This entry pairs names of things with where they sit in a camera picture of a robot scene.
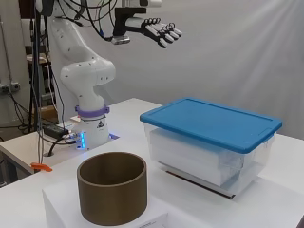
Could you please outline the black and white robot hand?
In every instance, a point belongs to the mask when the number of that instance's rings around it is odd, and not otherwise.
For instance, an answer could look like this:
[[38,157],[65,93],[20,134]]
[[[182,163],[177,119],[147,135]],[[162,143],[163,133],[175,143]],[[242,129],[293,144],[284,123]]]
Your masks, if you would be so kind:
[[182,37],[182,32],[174,23],[164,24],[160,18],[132,17],[126,20],[125,27],[127,31],[149,37],[162,48],[167,48]]

